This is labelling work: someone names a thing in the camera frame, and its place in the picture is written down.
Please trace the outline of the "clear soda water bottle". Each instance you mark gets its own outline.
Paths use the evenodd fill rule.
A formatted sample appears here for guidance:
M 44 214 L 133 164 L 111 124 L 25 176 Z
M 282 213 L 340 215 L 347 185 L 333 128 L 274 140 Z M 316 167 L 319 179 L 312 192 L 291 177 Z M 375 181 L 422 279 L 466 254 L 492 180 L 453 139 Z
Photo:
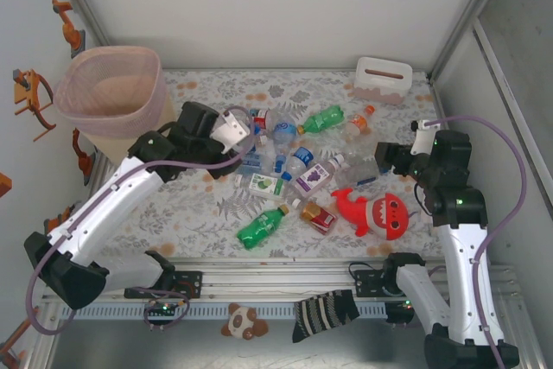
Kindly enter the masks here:
M 273 161 L 264 154 L 247 153 L 236 172 L 241 175 L 271 175 L 273 172 Z

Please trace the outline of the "clear bottle light blue label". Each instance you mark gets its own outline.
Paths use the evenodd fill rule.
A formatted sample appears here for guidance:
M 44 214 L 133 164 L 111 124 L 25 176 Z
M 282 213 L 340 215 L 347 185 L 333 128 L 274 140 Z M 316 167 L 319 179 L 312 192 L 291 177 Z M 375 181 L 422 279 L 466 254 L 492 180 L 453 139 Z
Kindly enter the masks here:
M 277 174 L 283 172 L 290 145 L 296 140 L 297 128 L 294 123 L 282 121 L 273 130 L 273 143 L 276 153 L 274 171 Z

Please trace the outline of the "clear bottle blue cap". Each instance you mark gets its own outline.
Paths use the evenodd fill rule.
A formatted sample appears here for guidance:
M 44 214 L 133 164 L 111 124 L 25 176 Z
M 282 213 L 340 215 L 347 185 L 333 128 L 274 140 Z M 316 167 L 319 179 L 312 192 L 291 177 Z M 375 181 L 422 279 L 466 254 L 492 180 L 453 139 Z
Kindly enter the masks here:
M 363 161 L 361 164 L 349 166 L 338 171 L 334 179 L 338 188 L 353 188 L 377 180 L 386 169 L 380 169 L 374 159 Z

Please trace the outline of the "lime label bottle white cap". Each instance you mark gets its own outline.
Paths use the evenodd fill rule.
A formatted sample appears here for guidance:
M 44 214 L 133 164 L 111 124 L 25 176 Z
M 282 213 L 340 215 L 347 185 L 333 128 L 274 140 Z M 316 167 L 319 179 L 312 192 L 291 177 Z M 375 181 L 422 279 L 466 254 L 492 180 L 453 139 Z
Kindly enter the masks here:
M 245 190 L 249 195 L 275 202 L 277 205 L 300 204 L 305 201 L 296 189 L 284 179 L 254 173 L 236 175 L 233 185 Z

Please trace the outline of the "clear bottle orange cap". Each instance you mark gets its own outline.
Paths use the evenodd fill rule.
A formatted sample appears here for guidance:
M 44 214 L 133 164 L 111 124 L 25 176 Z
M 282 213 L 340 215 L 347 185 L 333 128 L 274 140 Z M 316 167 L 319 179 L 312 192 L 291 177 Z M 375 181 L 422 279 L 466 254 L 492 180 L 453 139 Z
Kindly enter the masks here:
M 372 133 L 370 126 L 371 116 L 375 112 L 373 105 L 368 105 L 363 113 L 354 114 L 343 128 L 343 137 L 347 142 L 361 136 L 368 136 Z

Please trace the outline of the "grape label bottle white cap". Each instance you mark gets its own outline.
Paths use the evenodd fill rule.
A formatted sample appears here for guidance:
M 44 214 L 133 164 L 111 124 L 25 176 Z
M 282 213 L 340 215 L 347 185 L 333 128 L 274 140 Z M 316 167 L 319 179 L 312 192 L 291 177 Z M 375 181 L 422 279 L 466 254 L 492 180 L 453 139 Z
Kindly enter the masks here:
M 308 198 L 324 188 L 332 180 L 334 174 L 342 168 L 344 162 L 344 155 L 339 153 L 324 162 L 316 163 L 305 173 L 299 175 L 293 182 L 299 196 Z

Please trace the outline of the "red label bottle gold cap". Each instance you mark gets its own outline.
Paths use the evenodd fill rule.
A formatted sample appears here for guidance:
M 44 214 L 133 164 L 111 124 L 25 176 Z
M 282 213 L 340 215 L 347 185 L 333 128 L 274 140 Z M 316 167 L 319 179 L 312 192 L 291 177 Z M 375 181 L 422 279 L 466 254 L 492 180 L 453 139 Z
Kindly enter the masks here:
M 307 201 L 300 210 L 300 218 L 321 235 L 327 235 L 337 221 L 337 217 L 318 204 Z

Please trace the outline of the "beige bin with pink liner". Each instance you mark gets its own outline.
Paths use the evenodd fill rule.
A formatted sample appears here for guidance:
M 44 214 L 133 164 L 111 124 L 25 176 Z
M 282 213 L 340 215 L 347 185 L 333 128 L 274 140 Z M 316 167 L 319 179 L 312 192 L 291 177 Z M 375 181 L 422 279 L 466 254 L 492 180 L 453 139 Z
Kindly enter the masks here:
M 143 47 L 78 54 L 54 92 L 54 106 L 115 164 L 141 135 L 176 120 L 159 56 Z

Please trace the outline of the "clear bottle red label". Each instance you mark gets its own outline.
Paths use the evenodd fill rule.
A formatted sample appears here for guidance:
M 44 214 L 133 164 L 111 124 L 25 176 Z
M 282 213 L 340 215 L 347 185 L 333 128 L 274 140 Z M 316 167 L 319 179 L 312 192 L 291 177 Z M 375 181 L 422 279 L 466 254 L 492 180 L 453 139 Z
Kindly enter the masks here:
M 254 122 L 256 125 L 267 131 L 273 131 L 277 115 L 274 110 L 271 109 L 251 109 L 251 115 L 253 116 Z

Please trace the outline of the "red shark plush toy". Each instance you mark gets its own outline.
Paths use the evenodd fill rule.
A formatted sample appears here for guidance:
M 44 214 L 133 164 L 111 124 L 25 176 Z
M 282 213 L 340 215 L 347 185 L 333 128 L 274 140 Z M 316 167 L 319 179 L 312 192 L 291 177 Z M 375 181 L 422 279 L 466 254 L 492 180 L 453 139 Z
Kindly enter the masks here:
M 386 193 L 383 197 L 368 200 L 360 196 L 349 198 L 352 188 L 335 190 L 331 196 L 340 216 L 355 227 L 355 235 L 364 237 L 369 232 L 385 240 L 401 238 L 409 227 L 407 206 L 396 195 Z

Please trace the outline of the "white tissue box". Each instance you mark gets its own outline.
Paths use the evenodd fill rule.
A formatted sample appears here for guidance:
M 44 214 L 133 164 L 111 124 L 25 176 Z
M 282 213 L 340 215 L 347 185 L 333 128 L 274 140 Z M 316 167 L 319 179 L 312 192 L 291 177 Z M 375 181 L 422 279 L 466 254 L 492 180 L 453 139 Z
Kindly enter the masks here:
M 412 87 L 410 65 L 372 57 L 358 60 L 353 96 L 390 105 L 401 105 Z

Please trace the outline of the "right circuit board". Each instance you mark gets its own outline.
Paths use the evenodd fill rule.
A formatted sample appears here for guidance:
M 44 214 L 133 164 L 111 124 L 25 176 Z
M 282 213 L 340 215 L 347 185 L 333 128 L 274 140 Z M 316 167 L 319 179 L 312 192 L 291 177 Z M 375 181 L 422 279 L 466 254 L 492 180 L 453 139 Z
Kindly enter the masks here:
M 411 323 L 415 311 L 410 300 L 385 303 L 386 322 L 392 325 Z

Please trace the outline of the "circuit board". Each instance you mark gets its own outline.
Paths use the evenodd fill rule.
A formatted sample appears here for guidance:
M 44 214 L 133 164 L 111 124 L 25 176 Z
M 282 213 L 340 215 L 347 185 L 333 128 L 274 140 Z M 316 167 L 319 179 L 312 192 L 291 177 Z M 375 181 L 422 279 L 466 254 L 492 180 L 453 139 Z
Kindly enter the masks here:
M 385 303 L 386 322 L 392 325 L 411 323 L 415 311 L 410 300 Z
M 162 302 L 157 300 L 151 300 L 149 305 L 145 308 L 144 313 L 147 316 L 175 316 L 176 310 L 181 307 L 184 302 Z

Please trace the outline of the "left circuit board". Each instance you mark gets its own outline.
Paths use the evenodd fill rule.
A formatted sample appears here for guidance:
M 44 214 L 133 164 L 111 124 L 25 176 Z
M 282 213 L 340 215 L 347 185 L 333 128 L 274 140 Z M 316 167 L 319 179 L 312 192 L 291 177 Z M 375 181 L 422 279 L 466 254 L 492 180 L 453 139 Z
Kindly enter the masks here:
M 175 316 L 176 310 L 181 307 L 184 302 L 162 302 L 157 300 L 151 300 L 149 305 L 145 308 L 144 313 L 147 316 Z

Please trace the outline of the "black striped sock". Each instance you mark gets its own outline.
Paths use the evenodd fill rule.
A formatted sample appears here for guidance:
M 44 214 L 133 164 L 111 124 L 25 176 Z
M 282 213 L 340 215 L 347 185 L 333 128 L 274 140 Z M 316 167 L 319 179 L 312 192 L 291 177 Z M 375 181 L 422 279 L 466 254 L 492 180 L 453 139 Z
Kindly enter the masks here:
M 337 289 L 296 302 L 294 312 L 293 343 L 344 326 L 359 317 L 350 289 Z

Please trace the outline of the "brown white panda plush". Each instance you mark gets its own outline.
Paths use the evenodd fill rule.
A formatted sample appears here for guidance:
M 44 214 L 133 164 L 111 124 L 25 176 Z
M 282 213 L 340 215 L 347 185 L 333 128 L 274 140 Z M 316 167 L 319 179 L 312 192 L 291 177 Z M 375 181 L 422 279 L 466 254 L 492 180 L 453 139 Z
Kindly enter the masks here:
M 267 321 L 258 318 L 254 308 L 233 302 L 228 306 L 228 313 L 228 322 L 221 329 L 221 334 L 225 337 L 252 340 L 269 332 Z

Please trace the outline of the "orange curved wall model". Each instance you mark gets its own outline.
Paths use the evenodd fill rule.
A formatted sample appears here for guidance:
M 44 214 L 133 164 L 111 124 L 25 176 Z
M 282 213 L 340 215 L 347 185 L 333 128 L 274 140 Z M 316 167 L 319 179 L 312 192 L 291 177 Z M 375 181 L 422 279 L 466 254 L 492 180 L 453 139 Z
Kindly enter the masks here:
M 72 146 L 73 150 L 78 157 L 78 167 L 83 174 L 84 185 L 87 186 L 91 180 L 92 170 L 96 161 L 96 155 L 98 154 L 98 148 L 93 146 L 94 151 L 91 154 L 87 154 L 79 146 L 79 130 L 73 130 Z

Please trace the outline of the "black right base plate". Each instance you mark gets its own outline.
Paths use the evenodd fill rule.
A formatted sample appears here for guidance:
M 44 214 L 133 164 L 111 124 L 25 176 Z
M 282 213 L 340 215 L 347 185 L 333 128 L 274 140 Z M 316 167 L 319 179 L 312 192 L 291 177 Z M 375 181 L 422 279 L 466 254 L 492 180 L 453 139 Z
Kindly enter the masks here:
M 353 272 L 356 295 L 360 298 L 387 297 L 384 291 L 382 270 L 355 270 Z

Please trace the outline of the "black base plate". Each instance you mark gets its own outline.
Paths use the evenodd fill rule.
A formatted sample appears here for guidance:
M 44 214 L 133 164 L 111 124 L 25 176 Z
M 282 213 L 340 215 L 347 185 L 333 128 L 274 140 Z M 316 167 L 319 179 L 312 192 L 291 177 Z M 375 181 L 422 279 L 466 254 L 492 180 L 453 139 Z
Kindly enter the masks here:
M 169 283 L 157 285 L 154 287 L 154 290 L 169 291 L 172 293 L 171 298 L 175 298 L 175 293 L 180 293 L 188 299 L 196 299 L 201 294 L 202 278 L 203 273 L 198 270 L 176 271 Z M 124 298 L 126 299 L 153 299 L 161 297 L 163 297 L 163 294 L 147 293 L 143 290 L 124 290 Z
M 384 291 L 382 270 L 355 270 L 353 272 L 356 295 L 360 298 L 387 297 Z

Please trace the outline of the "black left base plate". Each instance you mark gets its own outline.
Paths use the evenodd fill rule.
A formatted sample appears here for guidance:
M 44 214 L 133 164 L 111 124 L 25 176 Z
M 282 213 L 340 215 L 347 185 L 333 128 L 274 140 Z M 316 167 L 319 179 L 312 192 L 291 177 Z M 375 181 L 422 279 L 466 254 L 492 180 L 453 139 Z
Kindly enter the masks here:
M 171 298 L 175 298 L 175 293 L 180 293 L 188 299 L 196 299 L 201 294 L 202 278 L 203 273 L 198 270 L 176 271 L 169 283 L 157 285 L 154 287 L 154 290 L 169 291 L 172 293 Z M 124 298 L 126 299 L 153 299 L 161 297 L 163 297 L 163 294 L 147 293 L 143 290 L 124 290 Z

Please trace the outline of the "orange gripper wall model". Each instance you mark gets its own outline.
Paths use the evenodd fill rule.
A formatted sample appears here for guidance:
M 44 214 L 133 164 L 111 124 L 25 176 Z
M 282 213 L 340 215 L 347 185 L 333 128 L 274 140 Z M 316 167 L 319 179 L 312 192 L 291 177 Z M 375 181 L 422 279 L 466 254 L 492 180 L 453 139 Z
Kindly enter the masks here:
M 15 69 L 13 71 L 13 80 L 15 83 L 14 104 L 19 105 L 24 103 L 24 106 L 16 110 L 14 114 L 18 116 L 29 111 L 43 128 L 43 132 L 33 139 L 35 143 L 56 127 L 56 124 L 50 124 L 42 115 L 42 112 L 53 104 L 54 94 L 52 88 L 46 79 L 34 69 L 29 69 L 28 71 Z M 40 102 L 39 88 L 41 86 L 48 96 L 45 105 L 42 105 Z

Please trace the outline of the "aluminium table rail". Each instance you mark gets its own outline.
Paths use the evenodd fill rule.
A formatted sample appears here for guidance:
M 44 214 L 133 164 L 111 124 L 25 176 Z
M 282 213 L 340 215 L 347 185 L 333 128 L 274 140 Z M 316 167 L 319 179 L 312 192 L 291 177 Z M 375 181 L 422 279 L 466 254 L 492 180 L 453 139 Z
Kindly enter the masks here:
M 171 258 L 178 271 L 201 271 L 203 302 L 294 302 L 334 289 L 352 289 L 354 261 L 382 268 L 382 258 Z M 489 265 L 494 295 L 520 297 L 514 269 Z

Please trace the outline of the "orange stick wall model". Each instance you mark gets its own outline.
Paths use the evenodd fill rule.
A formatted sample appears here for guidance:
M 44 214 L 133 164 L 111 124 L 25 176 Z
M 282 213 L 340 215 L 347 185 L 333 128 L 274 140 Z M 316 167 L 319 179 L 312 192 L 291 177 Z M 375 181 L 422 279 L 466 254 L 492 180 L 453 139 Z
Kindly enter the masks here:
M 14 347 L 30 326 L 30 319 L 27 318 L 7 340 L 0 342 L 0 369 L 19 369 L 26 352 L 24 350 L 17 352 Z

